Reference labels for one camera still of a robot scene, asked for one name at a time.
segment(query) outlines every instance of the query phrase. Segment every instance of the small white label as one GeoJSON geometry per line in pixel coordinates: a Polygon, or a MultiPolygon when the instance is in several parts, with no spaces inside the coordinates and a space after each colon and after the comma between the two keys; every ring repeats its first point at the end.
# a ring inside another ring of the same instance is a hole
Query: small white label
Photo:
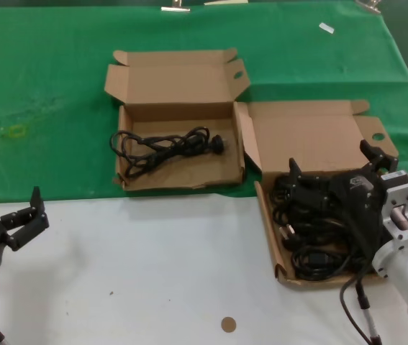
{"type": "Polygon", "coordinates": [[[333,32],[335,32],[335,29],[333,29],[331,26],[326,25],[325,23],[320,23],[319,27],[323,30],[325,30],[326,32],[329,32],[330,34],[332,34],[333,32]]]}
{"type": "Polygon", "coordinates": [[[381,176],[382,180],[391,180],[392,178],[397,178],[399,176],[403,176],[406,175],[407,173],[405,172],[405,170],[400,170],[400,171],[396,171],[396,172],[391,172],[390,174],[385,174],[381,176]]]}

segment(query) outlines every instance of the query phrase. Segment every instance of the brown sticker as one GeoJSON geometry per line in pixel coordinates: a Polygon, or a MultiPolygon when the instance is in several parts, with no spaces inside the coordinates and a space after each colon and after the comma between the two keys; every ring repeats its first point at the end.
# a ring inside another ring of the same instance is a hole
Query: brown sticker
{"type": "Polygon", "coordinates": [[[232,333],[235,331],[235,320],[233,318],[230,318],[229,316],[226,318],[223,318],[221,321],[221,328],[223,328],[223,331],[226,333],[232,333]]]}

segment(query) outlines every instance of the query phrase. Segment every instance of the green cloth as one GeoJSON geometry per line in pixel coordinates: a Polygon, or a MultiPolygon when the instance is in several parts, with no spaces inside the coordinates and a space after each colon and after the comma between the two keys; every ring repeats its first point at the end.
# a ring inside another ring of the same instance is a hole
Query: green cloth
{"type": "MultiPolygon", "coordinates": [[[[408,70],[383,19],[353,2],[196,6],[190,13],[3,8],[0,202],[28,200],[33,185],[46,200],[125,196],[112,183],[108,146],[117,128],[117,107],[104,92],[112,52],[228,47],[238,49],[252,81],[244,101],[368,99],[408,170],[408,70]]],[[[252,196],[256,178],[250,168],[243,185],[212,191],[252,196]]]]}

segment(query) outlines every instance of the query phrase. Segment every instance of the white table surface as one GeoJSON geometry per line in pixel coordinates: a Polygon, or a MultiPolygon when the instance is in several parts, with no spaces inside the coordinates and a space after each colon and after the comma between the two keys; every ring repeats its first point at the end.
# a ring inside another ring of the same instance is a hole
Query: white table surface
{"type": "MultiPolygon", "coordinates": [[[[0,215],[26,204],[1,204],[0,215]]],[[[256,198],[47,202],[50,228],[0,269],[12,345],[362,345],[338,289],[277,282],[256,198]],[[225,333],[221,320],[237,329],[225,333]]],[[[366,288],[384,344],[408,344],[404,301],[366,288]]],[[[355,291],[350,309],[365,327],[355,291]]]]}

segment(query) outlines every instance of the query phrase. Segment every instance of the metal motor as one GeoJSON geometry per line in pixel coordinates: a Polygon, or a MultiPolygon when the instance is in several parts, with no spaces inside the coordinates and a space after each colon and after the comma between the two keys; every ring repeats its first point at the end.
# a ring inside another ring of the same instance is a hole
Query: metal motor
{"type": "Polygon", "coordinates": [[[388,279],[408,305],[408,174],[401,170],[381,176],[386,200],[381,215],[392,240],[375,254],[372,264],[388,279]]]}

